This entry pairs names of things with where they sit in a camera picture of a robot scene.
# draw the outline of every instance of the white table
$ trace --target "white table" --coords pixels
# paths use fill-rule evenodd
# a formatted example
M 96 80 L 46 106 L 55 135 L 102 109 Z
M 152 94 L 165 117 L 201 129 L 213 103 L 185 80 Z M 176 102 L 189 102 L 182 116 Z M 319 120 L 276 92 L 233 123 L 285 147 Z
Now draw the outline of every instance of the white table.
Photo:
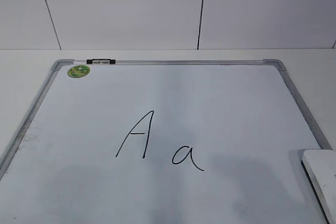
M 0 153 L 13 137 L 58 59 L 85 60 L 262 60 L 279 59 L 336 150 L 336 50 L 0 50 Z

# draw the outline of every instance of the round sticker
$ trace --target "round sticker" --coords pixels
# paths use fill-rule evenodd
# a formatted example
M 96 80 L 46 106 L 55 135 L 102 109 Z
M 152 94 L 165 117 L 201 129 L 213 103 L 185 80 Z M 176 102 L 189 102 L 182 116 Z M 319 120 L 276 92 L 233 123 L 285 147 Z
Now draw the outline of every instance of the round sticker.
M 69 69 L 68 76 L 72 78 L 81 78 L 88 75 L 90 68 L 86 65 L 77 65 Z

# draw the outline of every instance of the black ink writing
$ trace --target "black ink writing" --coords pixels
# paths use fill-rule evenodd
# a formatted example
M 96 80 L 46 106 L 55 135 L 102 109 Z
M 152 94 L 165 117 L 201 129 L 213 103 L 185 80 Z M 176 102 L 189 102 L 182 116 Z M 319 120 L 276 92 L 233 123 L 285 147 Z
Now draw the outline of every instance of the black ink writing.
M 145 146 L 145 150 L 143 152 L 143 155 L 142 155 L 142 158 L 145 158 L 146 156 L 146 151 L 147 151 L 147 147 L 148 147 L 148 141 L 149 141 L 149 134 L 150 134 L 150 131 L 151 131 L 151 124 L 152 124 L 152 119 L 153 119 L 153 115 L 154 115 L 154 110 L 151 110 L 150 112 L 148 112 L 146 115 L 144 115 L 136 124 L 135 126 L 130 130 L 130 132 L 127 134 L 127 136 L 125 137 L 124 141 L 122 141 L 122 144 L 120 145 L 120 148 L 116 154 L 116 157 L 118 157 L 119 155 L 119 152 L 121 150 L 121 148 L 123 147 L 126 139 L 128 138 L 128 136 L 130 134 L 132 135 L 137 135 L 137 134 L 142 134 L 142 133 L 132 133 L 132 131 L 134 130 L 134 128 L 146 117 L 148 116 L 149 114 L 151 114 L 151 118 L 150 118 L 150 121 L 149 121 L 149 127 L 148 127 L 148 132 L 147 132 L 147 140 L 146 140 L 146 146 Z
M 199 167 L 195 164 L 195 161 L 194 161 L 194 158 L 193 158 L 193 148 L 190 148 L 190 150 L 189 150 L 189 152 L 187 153 L 187 155 L 185 155 L 185 157 L 184 157 L 181 161 L 179 161 L 179 162 L 175 162 L 175 161 L 174 161 L 175 156 L 177 155 L 177 153 L 178 153 L 180 150 L 184 149 L 184 148 L 190 148 L 190 147 L 187 146 L 187 145 L 184 145 L 184 146 L 182 146 L 181 148 L 179 148 L 179 149 L 175 152 L 175 154 L 174 154 L 174 156 L 173 156 L 173 158 L 172 158 L 172 163 L 173 163 L 174 165 L 178 165 L 178 164 L 182 163 L 183 161 L 185 161 L 185 159 L 190 155 L 190 159 L 191 159 L 191 162 L 193 163 L 193 165 L 194 165 L 197 169 L 199 169 L 199 170 L 201 170 L 201 171 L 204 172 L 203 169 L 199 168 Z

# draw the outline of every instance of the plastic corner piece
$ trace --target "plastic corner piece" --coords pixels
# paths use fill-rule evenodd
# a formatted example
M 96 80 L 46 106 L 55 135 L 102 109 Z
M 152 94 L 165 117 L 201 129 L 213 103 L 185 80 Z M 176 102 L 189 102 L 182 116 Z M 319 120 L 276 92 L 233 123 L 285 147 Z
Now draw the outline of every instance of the plastic corner piece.
M 285 71 L 286 70 L 286 67 L 282 63 L 281 60 L 278 60 L 278 59 L 264 59 L 263 62 L 266 65 L 271 65 L 271 66 L 276 67 L 278 70 L 281 70 L 281 71 Z
M 73 63 L 73 59 L 63 59 L 63 60 L 56 60 L 55 63 L 51 67 L 51 71 L 58 71 L 61 69 L 63 66 L 71 65 Z

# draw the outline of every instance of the whiteboard surface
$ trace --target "whiteboard surface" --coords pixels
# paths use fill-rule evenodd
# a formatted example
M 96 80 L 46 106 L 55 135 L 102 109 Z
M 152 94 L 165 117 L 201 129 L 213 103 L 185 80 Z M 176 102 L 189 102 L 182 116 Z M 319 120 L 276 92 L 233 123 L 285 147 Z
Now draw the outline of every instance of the whiteboard surface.
M 276 68 L 90 68 L 59 71 L 0 181 L 0 223 L 324 223 L 298 155 L 319 146 Z M 150 117 L 116 158 L 152 110 L 145 158 Z M 204 171 L 172 164 L 185 145 Z

